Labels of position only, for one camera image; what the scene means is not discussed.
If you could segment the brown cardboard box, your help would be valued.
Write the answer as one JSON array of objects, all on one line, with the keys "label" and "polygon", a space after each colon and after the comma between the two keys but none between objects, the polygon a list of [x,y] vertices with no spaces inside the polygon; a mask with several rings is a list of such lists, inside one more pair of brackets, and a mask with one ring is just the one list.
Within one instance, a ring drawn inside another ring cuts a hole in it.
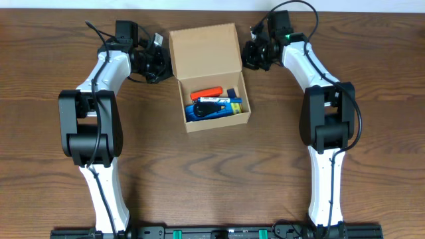
[{"label": "brown cardboard box", "polygon": [[242,99],[241,112],[232,116],[189,121],[183,112],[188,133],[248,122],[251,108],[234,23],[171,31],[169,48],[183,108],[192,104],[193,92],[209,88],[221,87],[222,97],[227,97],[227,90],[233,89]]}]

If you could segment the red stapler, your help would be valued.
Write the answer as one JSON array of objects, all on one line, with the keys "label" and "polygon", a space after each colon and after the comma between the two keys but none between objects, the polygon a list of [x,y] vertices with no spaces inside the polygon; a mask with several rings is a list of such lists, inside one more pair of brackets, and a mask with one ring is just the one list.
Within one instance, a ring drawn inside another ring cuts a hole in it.
[{"label": "red stapler", "polygon": [[199,90],[196,92],[192,92],[190,97],[192,101],[197,101],[201,97],[219,97],[223,92],[222,87],[214,87],[205,90]]}]

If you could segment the yellow highlighter pen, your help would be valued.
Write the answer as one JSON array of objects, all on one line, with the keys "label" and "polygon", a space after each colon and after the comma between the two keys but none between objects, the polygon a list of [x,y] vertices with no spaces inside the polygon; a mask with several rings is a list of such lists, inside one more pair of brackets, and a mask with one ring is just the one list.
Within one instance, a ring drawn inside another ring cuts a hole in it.
[{"label": "yellow highlighter pen", "polygon": [[[230,88],[227,90],[227,94],[229,98],[237,98],[236,92],[234,88]],[[242,113],[242,104],[241,103],[231,103],[233,114],[240,114]]]}]

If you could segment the blue whiteboard marker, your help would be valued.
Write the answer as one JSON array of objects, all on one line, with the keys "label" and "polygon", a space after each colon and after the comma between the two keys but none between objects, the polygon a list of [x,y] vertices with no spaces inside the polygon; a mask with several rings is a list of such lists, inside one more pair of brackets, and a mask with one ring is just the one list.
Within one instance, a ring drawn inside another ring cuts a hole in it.
[{"label": "blue whiteboard marker", "polygon": [[211,102],[218,104],[241,104],[241,98],[222,98],[222,97],[200,97],[197,99],[198,102]]}]

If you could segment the blue plastic block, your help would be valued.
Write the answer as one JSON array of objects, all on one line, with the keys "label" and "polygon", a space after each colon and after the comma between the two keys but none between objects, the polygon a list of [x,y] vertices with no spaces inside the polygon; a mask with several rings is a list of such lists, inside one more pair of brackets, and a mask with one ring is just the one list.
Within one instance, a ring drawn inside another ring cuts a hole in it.
[{"label": "blue plastic block", "polygon": [[232,107],[230,106],[230,104],[219,104],[222,106],[221,111],[219,112],[215,112],[212,113],[210,115],[207,115],[205,117],[199,118],[197,117],[194,112],[193,112],[193,105],[187,106],[185,108],[185,116],[186,116],[186,120],[187,122],[190,121],[201,121],[201,120],[211,120],[211,119],[216,119],[216,118],[222,118],[222,117],[226,117],[226,116],[231,116],[233,114],[232,111]]}]

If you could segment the black correction tape dispenser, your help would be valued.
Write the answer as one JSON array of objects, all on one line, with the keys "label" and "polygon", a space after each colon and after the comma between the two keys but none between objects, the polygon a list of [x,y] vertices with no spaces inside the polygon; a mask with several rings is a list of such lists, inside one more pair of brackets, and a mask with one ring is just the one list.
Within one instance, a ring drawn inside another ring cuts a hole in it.
[{"label": "black correction tape dispenser", "polygon": [[214,102],[197,102],[193,106],[193,112],[199,118],[219,112],[221,109],[222,106]]}]

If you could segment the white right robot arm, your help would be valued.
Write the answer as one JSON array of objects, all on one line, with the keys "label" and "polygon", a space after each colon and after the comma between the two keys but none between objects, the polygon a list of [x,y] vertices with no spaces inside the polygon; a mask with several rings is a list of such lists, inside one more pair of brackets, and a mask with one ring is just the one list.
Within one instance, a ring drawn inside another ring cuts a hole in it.
[{"label": "white right robot arm", "polygon": [[242,65],[288,69],[303,91],[299,134],[311,159],[312,192],[308,215],[328,230],[343,221],[340,209],[341,164],[355,130],[355,89],[340,82],[316,57],[309,37],[294,31],[288,11],[271,11],[250,29]]}]

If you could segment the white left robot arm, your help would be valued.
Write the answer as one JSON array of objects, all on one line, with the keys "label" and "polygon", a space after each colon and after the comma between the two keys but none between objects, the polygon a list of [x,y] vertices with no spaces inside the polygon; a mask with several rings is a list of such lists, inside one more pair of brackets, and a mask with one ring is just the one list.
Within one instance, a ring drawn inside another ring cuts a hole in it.
[{"label": "white left robot arm", "polygon": [[133,21],[117,20],[114,35],[96,31],[102,41],[89,77],[58,96],[61,144],[83,174],[94,205],[91,229],[53,230],[51,238],[138,238],[122,194],[118,159],[124,135],[116,96],[122,84],[139,74],[147,84],[172,77],[169,51],[159,34],[139,36]]}]

